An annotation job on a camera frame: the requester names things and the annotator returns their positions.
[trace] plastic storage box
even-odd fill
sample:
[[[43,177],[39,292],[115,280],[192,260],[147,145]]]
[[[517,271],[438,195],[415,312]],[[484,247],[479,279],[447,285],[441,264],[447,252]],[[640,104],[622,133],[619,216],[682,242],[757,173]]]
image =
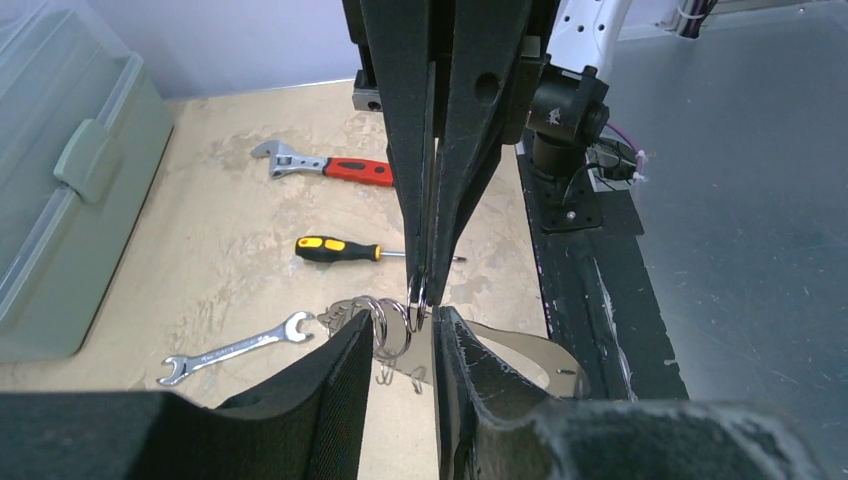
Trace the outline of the plastic storage box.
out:
[[[94,319],[174,121],[141,58],[91,17],[49,6],[3,13],[0,362],[67,357]]]

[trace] adjustable wrench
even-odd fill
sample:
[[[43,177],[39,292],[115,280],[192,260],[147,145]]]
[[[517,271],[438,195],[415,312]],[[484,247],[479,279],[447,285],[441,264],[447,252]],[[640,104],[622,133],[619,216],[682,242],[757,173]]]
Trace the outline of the adjustable wrench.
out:
[[[279,140],[263,142],[250,155],[254,158],[270,158],[268,173],[271,178],[280,178],[293,172],[312,172],[367,185],[391,187],[394,184],[388,163],[361,158],[303,155]]]
[[[283,323],[271,330],[240,340],[236,343],[232,343],[226,347],[221,347],[196,357],[188,357],[185,355],[174,355],[172,357],[168,357],[165,360],[162,360],[162,365],[170,364],[174,367],[174,371],[167,377],[162,377],[156,381],[159,382],[159,385],[173,387],[201,368],[214,365],[218,362],[223,362],[224,360],[236,357],[243,353],[264,347],[265,345],[270,345],[276,342],[303,343],[311,340],[314,335],[311,333],[302,333],[297,329],[302,320],[310,318],[315,318],[315,315],[309,312],[293,313]]]

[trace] screwdriver shaft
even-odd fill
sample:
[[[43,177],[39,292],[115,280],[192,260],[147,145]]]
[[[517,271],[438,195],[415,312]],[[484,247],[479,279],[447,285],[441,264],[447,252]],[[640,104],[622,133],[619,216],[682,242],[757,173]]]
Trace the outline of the screwdriver shaft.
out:
[[[383,250],[383,253],[381,253],[380,255],[381,255],[381,256],[383,256],[383,257],[401,257],[401,258],[403,258],[403,257],[405,257],[405,256],[406,256],[406,253],[404,253],[404,252],[394,252],[394,251],[389,251],[389,250]],[[454,261],[454,262],[459,262],[459,263],[464,263],[464,262],[467,262],[467,261],[468,261],[468,259],[467,259],[467,258],[465,258],[465,257],[454,256],[454,257],[453,257],[453,261]]]

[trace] wrench jaw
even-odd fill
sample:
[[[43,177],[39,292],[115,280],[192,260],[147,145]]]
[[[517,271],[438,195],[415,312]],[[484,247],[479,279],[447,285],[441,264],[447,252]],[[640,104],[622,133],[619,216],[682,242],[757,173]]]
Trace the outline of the wrench jaw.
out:
[[[326,157],[302,155],[279,140],[263,142],[254,148],[250,155],[253,158],[269,157],[268,174],[271,178],[280,178],[294,172],[323,174],[329,163]]]
[[[315,315],[309,312],[297,312],[286,319],[285,328],[283,330],[286,340],[292,343],[303,343],[307,340],[311,340],[314,335],[311,333],[305,333],[300,331],[300,322],[304,320],[311,320],[315,318]]]
[[[174,371],[170,375],[156,379],[156,382],[163,387],[173,387],[182,382],[191,373],[188,371],[186,358],[182,356],[168,357],[162,360],[162,365],[171,365],[174,367]]]

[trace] metal sheet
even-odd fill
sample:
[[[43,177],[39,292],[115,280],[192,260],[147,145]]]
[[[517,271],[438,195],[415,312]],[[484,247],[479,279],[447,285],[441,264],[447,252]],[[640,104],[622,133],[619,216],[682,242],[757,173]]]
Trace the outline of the metal sheet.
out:
[[[848,4],[621,42],[611,116],[652,154],[640,246],[692,399],[794,417],[848,474]]]

